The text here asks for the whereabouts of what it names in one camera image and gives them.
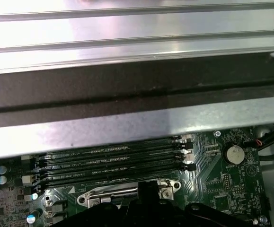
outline metal bracket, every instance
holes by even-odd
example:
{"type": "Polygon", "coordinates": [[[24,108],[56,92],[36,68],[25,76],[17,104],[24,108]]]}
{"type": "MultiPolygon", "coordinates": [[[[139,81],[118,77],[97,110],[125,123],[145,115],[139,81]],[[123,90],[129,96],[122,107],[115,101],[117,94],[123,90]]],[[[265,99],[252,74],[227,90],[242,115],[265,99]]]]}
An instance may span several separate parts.
{"type": "MultiPolygon", "coordinates": [[[[161,199],[174,200],[174,193],[181,188],[181,183],[179,181],[170,179],[150,179],[146,182],[149,181],[157,181],[161,199]]],[[[114,198],[137,195],[137,192],[138,182],[97,187],[80,195],[77,198],[77,203],[81,206],[91,208],[103,202],[111,202],[114,198]]]]}

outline red wire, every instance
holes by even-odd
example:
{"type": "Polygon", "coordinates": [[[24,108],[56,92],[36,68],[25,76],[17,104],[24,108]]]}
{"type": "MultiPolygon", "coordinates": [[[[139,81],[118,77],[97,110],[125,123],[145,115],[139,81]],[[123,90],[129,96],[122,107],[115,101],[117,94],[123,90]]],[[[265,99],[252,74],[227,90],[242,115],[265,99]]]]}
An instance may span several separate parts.
{"type": "Polygon", "coordinates": [[[256,143],[257,143],[257,145],[258,145],[259,147],[263,145],[262,141],[260,141],[260,140],[258,140],[258,139],[256,139],[256,143]]]}

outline screw hole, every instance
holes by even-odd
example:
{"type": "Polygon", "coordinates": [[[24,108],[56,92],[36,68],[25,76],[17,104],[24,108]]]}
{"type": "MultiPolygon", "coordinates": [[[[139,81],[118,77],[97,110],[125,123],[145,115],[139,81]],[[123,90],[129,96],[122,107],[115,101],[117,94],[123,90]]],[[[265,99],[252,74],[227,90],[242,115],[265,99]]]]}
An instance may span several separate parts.
{"type": "Polygon", "coordinates": [[[174,188],[179,188],[180,187],[180,184],[179,183],[175,183],[174,184],[174,188]]]}
{"type": "Polygon", "coordinates": [[[85,199],[83,198],[83,197],[81,197],[80,199],[79,199],[79,203],[84,203],[85,202],[85,199]]]}

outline metal rail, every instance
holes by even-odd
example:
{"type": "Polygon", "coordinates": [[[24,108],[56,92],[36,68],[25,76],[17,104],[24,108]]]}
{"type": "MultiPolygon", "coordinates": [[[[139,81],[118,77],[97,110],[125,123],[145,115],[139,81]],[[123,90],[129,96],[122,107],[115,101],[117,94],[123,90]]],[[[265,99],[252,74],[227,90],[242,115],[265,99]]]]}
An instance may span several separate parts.
{"type": "Polygon", "coordinates": [[[274,97],[0,128],[0,158],[274,123],[274,97]]]}
{"type": "Polygon", "coordinates": [[[265,51],[271,0],[0,0],[0,73],[265,51]]]}

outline cable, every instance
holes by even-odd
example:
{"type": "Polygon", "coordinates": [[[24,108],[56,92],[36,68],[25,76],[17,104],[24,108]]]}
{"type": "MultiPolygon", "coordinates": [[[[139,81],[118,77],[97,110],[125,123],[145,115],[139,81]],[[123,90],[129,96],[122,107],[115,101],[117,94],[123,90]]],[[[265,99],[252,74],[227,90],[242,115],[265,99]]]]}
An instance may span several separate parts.
{"type": "Polygon", "coordinates": [[[274,131],[266,133],[261,138],[243,142],[245,148],[257,148],[258,151],[261,151],[272,144],[274,144],[274,131]]]}
{"type": "Polygon", "coordinates": [[[259,156],[259,160],[263,162],[274,161],[274,155],[259,156]]]}

